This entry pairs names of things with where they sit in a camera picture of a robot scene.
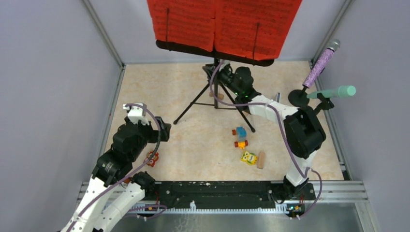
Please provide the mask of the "yellow owl block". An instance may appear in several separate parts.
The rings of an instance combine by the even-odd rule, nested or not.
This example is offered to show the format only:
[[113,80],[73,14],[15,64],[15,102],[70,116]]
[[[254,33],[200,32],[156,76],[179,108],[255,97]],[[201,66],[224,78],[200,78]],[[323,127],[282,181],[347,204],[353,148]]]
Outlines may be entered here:
[[248,165],[255,165],[258,157],[254,153],[244,151],[240,160]]

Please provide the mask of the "red owl block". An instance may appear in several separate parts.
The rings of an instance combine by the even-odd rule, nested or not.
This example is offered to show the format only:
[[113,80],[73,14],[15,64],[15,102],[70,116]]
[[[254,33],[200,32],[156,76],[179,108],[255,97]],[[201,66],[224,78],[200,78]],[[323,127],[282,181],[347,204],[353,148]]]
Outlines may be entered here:
[[156,162],[158,161],[158,159],[159,159],[159,153],[156,152],[156,153],[153,155],[153,150],[151,150],[150,152],[148,152],[148,153],[146,154],[146,158],[145,158],[144,161],[147,162],[146,164],[147,164],[148,166],[154,167],[155,164],[156,164]]

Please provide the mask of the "black round mic stand front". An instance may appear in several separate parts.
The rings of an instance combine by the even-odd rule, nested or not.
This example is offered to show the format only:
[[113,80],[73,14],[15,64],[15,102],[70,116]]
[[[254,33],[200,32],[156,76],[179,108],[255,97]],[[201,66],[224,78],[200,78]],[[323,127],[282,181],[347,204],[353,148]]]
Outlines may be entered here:
[[321,103],[318,104],[314,109],[315,115],[318,115],[320,111],[327,111],[335,107],[335,105],[331,102],[330,98],[326,98],[322,94],[318,94],[317,98],[321,101]]

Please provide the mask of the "brown wooden block under stand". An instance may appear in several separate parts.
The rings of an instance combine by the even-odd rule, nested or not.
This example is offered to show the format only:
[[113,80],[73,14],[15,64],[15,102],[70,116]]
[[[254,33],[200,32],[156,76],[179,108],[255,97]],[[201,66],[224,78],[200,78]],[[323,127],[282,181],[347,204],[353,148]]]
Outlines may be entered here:
[[[209,96],[214,97],[214,94],[212,92],[209,92]],[[218,93],[217,98],[222,101],[224,99],[224,94]]]

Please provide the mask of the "purple glitter microphone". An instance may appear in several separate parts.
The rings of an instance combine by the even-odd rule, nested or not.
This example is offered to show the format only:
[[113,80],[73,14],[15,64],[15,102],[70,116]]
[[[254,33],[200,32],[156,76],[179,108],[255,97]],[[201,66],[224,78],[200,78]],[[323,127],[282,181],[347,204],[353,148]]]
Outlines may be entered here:
[[339,39],[333,39],[327,44],[327,47],[324,49],[316,63],[313,65],[313,68],[311,69],[310,73],[304,80],[303,87],[311,88],[315,80],[324,70],[326,64],[332,58],[334,53],[340,48],[340,45],[341,42]]

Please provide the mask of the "wooden block near owl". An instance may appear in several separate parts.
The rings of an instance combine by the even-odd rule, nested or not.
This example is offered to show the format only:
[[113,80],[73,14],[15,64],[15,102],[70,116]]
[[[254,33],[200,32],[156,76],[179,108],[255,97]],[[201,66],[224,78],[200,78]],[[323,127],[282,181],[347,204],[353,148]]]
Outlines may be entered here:
[[258,169],[263,169],[264,168],[265,160],[266,160],[266,153],[263,152],[263,151],[259,152],[258,163],[257,163],[257,168]]

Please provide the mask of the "red sheet music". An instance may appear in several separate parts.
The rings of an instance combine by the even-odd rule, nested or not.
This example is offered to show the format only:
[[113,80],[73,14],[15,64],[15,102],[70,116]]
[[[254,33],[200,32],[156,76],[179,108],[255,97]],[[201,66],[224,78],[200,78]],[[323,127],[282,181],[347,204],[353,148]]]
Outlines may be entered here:
[[156,40],[213,50],[213,0],[148,0],[147,5]]
[[215,1],[214,48],[256,61],[279,57],[300,0]]

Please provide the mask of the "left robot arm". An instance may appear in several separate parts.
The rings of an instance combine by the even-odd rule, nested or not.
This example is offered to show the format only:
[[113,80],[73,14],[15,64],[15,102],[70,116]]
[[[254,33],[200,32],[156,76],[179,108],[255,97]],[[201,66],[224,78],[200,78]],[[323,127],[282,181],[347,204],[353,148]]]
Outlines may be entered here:
[[105,208],[116,188],[130,177],[133,163],[146,145],[158,145],[170,137],[172,125],[159,116],[154,117],[154,123],[159,127],[157,130],[144,116],[127,116],[124,120],[113,135],[111,147],[97,159],[86,193],[62,231],[109,232],[133,205],[154,196],[155,187],[147,180],[149,175],[139,172],[135,177],[142,177],[143,181],[132,180]]

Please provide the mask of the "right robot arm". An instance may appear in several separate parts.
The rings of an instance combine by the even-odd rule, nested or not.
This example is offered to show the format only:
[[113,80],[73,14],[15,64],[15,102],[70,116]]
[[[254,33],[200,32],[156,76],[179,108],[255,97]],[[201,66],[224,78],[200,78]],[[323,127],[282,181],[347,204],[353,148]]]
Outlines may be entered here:
[[283,193],[289,199],[297,199],[308,183],[313,159],[326,140],[317,118],[319,108],[289,106],[264,96],[254,89],[248,67],[238,67],[233,71],[229,64],[220,62],[211,71],[210,82],[217,82],[235,94],[230,106],[278,124],[291,158],[283,180]]

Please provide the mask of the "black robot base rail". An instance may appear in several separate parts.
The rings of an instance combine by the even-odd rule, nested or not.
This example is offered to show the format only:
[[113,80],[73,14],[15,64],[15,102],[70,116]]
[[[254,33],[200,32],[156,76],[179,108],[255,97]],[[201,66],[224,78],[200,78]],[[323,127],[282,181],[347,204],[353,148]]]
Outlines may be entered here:
[[291,187],[281,181],[162,181],[146,193],[145,201],[168,209],[273,209],[280,203],[314,200],[311,183]]

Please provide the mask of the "toy block car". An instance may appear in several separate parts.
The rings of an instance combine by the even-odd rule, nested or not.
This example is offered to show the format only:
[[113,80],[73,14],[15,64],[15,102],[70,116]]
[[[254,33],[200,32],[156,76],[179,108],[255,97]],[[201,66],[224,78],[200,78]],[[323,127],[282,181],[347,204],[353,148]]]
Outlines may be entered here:
[[233,129],[232,135],[236,136],[234,147],[245,149],[248,146],[247,132],[243,127],[236,127]]

